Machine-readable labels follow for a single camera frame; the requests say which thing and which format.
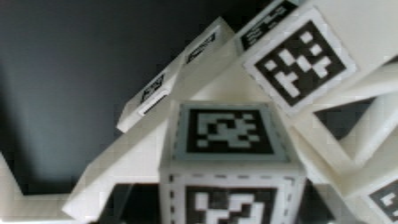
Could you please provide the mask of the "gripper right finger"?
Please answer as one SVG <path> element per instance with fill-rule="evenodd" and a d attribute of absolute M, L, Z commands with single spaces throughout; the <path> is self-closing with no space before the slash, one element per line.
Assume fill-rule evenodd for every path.
<path fill-rule="evenodd" d="M 327 184 L 305 183 L 298 224 L 350 224 L 345 205 Z"/>

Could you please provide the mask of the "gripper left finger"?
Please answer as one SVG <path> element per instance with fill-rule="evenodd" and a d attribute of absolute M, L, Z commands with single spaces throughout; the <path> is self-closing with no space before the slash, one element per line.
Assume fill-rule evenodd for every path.
<path fill-rule="evenodd" d="M 156 184 L 117 184 L 99 219 L 89 224 L 160 224 Z"/>

